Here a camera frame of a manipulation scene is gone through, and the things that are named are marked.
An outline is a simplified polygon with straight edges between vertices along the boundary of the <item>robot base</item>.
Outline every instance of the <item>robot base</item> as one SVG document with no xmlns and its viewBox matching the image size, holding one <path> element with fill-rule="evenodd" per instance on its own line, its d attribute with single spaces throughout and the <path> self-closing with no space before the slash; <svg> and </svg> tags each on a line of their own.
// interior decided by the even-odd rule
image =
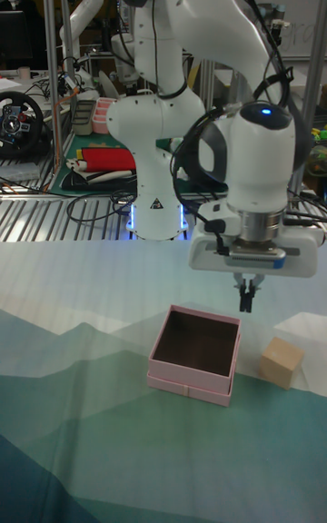
<svg viewBox="0 0 327 523">
<path fill-rule="evenodd" d="M 141 194 L 131 207 L 127 230 L 138 238 L 149 241 L 170 241 L 188 230 L 183 206 L 171 196 Z"/>
</svg>

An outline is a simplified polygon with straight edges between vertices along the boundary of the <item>open pink box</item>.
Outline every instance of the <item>open pink box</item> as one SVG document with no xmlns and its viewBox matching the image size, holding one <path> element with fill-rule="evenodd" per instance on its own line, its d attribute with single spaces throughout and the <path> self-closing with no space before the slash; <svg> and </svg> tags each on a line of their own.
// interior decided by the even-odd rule
<svg viewBox="0 0 327 523">
<path fill-rule="evenodd" d="M 149 357 L 152 388 L 229 406 L 241 321 L 172 305 Z"/>
</svg>

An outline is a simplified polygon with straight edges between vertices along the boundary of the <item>green mat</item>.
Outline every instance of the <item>green mat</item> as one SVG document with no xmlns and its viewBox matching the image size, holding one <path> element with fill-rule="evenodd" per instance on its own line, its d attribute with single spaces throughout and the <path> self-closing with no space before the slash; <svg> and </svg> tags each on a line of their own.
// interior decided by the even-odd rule
<svg viewBox="0 0 327 523">
<path fill-rule="evenodd" d="M 164 139 L 164 140 L 157 140 L 156 145 L 158 148 L 161 148 L 162 150 L 169 151 L 169 142 L 170 140 Z M 125 146 L 115 140 L 112 135 L 109 134 L 100 134 L 100 133 L 92 133 L 91 135 L 76 135 L 67 151 L 64 157 L 64 165 L 62 166 L 59 174 L 57 175 L 54 185 L 51 187 L 51 192 L 53 194 L 63 194 L 65 196 L 71 196 L 71 195 L 83 195 L 85 194 L 85 191 L 71 191 L 71 190 L 63 190 L 61 188 L 61 183 L 65 176 L 70 173 L 69 168 L 65 165 L 65 162 L 67 159 L 75 158 L 76 157 L 76 151 L 80 150 L 81 148 L 91 148 L 91 147 L 104 147 L 107 148 L 123 148 L 125 149 Z M 225 192 L 226 186 L 224 184 L 217 183 L 217 186 L 215 188 L 215 192 Z M 193 184 L 189 182 L 180 181 L 180 191 L 182 194 L 187 194 L 190 192 L 203 192 L 202 188 L 198 188 L 194 186 Z"/>
<path fill-rule="evenodd" d="M 124 148 L 125 146 L 117 142 L 113 136 L 103 133 L 92 133 L 91 135 L 76 135 L 69 147 L 68 152 L 64 157 L 64 165 L 62 166 L 59 174 L 56 177 L 54 185 L 51 188 L 53 194 L 64 194 L 70 196 L 72 194 L 85 194 L 85 191 L 77 192 L 71 190 L 63 190 L 61 188 L 61 183 L 65 176 L 70 173 L 69 168 L 65 165 L 67 159 L 75 158 L 76 151 L 81 150 L 81 148 L 92 148 L 92 147 L 104 147 L 107 148 Z"/>
</svg>

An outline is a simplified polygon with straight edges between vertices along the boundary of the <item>white paper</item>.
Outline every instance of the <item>white paper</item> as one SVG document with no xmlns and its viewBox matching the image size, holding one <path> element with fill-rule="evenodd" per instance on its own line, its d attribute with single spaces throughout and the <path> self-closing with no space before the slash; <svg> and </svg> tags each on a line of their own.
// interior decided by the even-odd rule
<svg viewBox="0 0 327 523">
<path fill-rule="evenodd" d="M 9 91 L 14 87 L 21 87 L 21 84 L 18 84 L 16 81 L 11 81 L 10 79 L 0 78 L 0 91 Z"/>
</svg>

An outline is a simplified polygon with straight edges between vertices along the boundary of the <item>red object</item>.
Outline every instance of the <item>red object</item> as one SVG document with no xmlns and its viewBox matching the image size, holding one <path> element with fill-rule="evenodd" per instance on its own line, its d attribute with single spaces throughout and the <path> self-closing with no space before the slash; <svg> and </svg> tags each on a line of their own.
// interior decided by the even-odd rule
<svg viewBox="0 0 327 523">
<path fill-rule="evenodd" d="M 87 172 L 117 172 L 135 170 L 133 155 L 122 148 L 83 148 Z"/>
</svg>

